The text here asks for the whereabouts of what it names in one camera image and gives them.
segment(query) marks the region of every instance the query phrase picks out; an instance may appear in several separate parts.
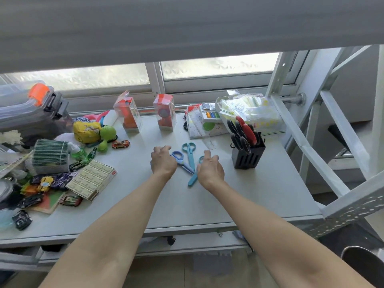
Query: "yellow bag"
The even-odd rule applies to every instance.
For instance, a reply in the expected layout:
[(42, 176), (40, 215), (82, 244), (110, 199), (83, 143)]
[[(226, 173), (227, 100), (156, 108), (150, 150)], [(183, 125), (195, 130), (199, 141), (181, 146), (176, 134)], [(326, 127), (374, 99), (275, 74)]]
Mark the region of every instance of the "yellow bag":
[(101, 139), (101, 125), (99, 122), (81, 122), (73, 123), (73, 133), (76, 140), (84, 144), (97, 142)]

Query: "person's left hand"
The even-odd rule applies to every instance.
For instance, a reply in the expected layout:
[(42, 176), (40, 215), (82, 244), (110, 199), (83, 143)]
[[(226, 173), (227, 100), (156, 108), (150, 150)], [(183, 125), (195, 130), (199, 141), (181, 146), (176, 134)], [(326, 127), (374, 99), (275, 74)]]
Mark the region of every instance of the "person's left hand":
[(169, 180), (175, 173), (177, 162), (169, 155), (170, 146), (154, 147), (151, 153), (151, 169), (153, 174), (159, 174)]

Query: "white table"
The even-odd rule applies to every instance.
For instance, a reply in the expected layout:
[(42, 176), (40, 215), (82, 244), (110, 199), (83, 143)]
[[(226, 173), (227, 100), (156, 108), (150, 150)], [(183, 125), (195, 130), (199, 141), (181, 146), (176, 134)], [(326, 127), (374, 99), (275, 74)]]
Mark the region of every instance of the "white table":
[[(91, 203), (86, 200), (76, 208), (58, 206), (51, 215), (30, 212), (32, 224), (24, 231), (10, 228), (0, 233), (0, 248), (26, 247), (42, 244), (72, 242), (98, 217), (137, 188), (151, 174), (151, 152), (156, 145), (171, 145), (181, 150), (189, 141), (183, 129), (183, 115), (177, 115), (176, 130), (160, 131), (154, 116), (144, 116), (139, 134), (124, 132), (120, 122), (115, 123), (119, 140), (129, 139), (128, 149), (97, 153), (95, 159), (114, 167), (118, 174)], [(255, 169), (235, 170), (231, 159), (228, 134), (211, 138), (216, 146), (212, 155), (219, 155), (225, 170), (225, 180), (239, 193), (260, 204), (296, 226), (305, 229), (323, 216), (285, 152), (278, 137), (266, 137), (266, 150)], [(194, 159), (206, 149), (202, 140), (196, 144)], [(144, 236), (182, 235), (189, 233), (221, 232), (236, 229), (228, 213), (198, 182), (187, 186), (190, 178), (181, 167), (166, 184), (155, 205)]]

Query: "scissors holder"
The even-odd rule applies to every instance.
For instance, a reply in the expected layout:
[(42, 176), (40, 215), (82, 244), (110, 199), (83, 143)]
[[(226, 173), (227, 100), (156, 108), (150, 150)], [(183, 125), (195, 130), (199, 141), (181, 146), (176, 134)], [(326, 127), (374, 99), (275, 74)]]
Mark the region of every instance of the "scissors holder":
[(263, 152), (265, 150), (265, 144), (263, 140), (260, 141), (259, 145), (251, 147), (251, 153), (247, 154), (244, 150), (238, 150), (237, 148), (232, 149), (232, 162), (235, 169), (252, 169), (257, 166)]

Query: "blue scissors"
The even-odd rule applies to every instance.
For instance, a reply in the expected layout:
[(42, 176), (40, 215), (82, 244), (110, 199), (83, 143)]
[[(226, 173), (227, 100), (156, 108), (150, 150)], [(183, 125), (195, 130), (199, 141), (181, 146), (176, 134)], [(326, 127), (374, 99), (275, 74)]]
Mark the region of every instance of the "blue scissors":
[(193, 159), (193, 151), (196, 149), (196, 145), (193, 142), (183, 144), (181, 149), (188, 154), (188, 162), (193, 171), (195, 171), (195, 160)]
[[(204, 159), (203, 155), (201, 157), (199, 157), (199, 164), (201, 164), (203, 162), (203, 159)], [(197, 180), (197, 172), (195, 172), (193, 174), (192, 178), (189, 180), (188, 187), (192, 187), (193, 184), (196, 182), (196, 180)]]
[(172, 152), (170, 154), (172, 157), (174, 157), (176, 159), (176, 162), (178, 165), (182, 166), (183, 169), (185, 169), (187, 172), (191, 173), (191, 174), (194, 174), (195, 171), (188, 165), (184, 162), (184, 155), (182, 152), (178, 151), (178, 150), (175, 150), (174, 152)]

